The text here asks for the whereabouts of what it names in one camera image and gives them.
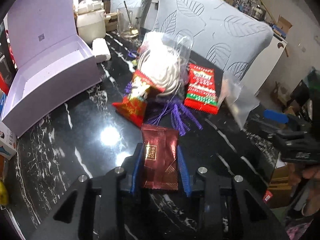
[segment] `chocolate packet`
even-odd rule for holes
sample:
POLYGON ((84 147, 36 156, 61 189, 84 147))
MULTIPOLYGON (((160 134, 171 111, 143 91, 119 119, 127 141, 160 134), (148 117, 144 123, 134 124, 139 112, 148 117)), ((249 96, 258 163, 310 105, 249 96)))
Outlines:
POLYGON ((150 78, 136 70, 132 75, 130 93, 124 96, 121 103, 112 103, 112 105, 126 119, 141 127, 147 108, 147 98, 153 98, 163 92, 164 88, 155 85, 150 78))
POLYGON ((145 163, 142 187, 178 190, 177 146, 179 131, 143 124, 145 163))

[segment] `open box lid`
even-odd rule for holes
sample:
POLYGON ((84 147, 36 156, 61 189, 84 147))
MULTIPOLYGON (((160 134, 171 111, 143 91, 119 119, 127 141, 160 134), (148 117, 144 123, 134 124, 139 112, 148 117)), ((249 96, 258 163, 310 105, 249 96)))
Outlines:
POLYGON ((16 0, 8 32, 17 68, 52 45, 76 35, 72 0, 16 0))

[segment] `white tissue roll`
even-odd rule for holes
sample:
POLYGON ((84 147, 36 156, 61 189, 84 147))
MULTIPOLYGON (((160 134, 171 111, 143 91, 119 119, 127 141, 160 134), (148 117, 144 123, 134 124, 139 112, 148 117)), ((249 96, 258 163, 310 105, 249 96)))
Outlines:
POLYGON ((97 38, 93 40, 92 52, 97 63, 111 59, 111 54, 104 38, 97 38))

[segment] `light purple box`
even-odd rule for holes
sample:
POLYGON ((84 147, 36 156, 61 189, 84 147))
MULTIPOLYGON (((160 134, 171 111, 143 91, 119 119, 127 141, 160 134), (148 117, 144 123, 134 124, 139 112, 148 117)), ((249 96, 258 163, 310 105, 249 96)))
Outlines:
POLYGON ((16 0, 8 31, 18 72, 1 120, 19 137, 101 79, 91 49, 76 33, 72 0, 16 0))

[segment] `chair backrest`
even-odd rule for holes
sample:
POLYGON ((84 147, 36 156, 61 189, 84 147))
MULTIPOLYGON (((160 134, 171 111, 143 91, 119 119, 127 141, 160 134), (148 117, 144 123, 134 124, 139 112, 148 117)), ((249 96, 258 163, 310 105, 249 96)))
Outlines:
POLYGON ((156 31, 193 38, 192 50, 242 78, 273 31, 222 0, 159 0, 156 31))
POLYGON ((110 0, 110 12, 117 12, 117 8, 124 7, 123 1, 128 7, 142 7, 140 26, 144 27, 152 0, 110 0))

